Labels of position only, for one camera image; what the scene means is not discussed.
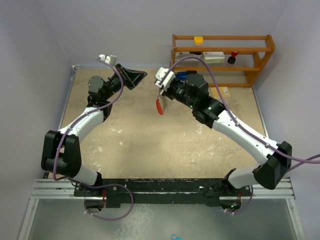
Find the red grey key holder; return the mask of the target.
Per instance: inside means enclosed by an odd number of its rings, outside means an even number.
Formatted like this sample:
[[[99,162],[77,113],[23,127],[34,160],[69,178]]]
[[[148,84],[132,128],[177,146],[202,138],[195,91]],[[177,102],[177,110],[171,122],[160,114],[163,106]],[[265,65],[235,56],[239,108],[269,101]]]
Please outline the red grey key holder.
[[[157,99],[156,99],[156,109],[157,109],[157,112],[160,114],[160,115],[164,115],[165,114],[165,111],[167,110],[168,108],[168,101],[167,101],[167,98],[161,94],[159,94],[157,96]]]

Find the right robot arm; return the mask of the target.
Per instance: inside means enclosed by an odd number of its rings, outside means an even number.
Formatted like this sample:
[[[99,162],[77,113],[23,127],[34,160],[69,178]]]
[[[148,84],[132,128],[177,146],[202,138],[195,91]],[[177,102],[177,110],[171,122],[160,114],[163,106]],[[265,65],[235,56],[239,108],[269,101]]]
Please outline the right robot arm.
[[[209,84],[201,74],[193,72],[181,81],[173,72],[167,77],[157,73],[154,84],[162,96],[191,108],[198,122],[224,134],[256,160],[251,167],[228,172],[222,180],[226,195],[233,196],[240,188],[255,184],[273,190],[290,169],[292,146],[286,141],[277,143],[265,137],[229,113],[226,106],[210,96]]]

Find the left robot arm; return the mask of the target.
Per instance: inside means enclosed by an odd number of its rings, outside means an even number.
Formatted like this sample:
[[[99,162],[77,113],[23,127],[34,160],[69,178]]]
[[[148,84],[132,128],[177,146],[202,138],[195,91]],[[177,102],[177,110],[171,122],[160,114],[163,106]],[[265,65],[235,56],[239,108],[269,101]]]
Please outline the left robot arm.
[[[87,106],[72,123],[58,131],[45,134],[41,168],[85,185],[91,196],[103,191],[102,176],[82,163],[80,144],[85,137],[110,115],[109,99],[120,95],[124,88],[134,89],[148,75],[145,71],[131,70],[121,64],[114,66],[115,73],[105,81],[98,75],[88,80]]]

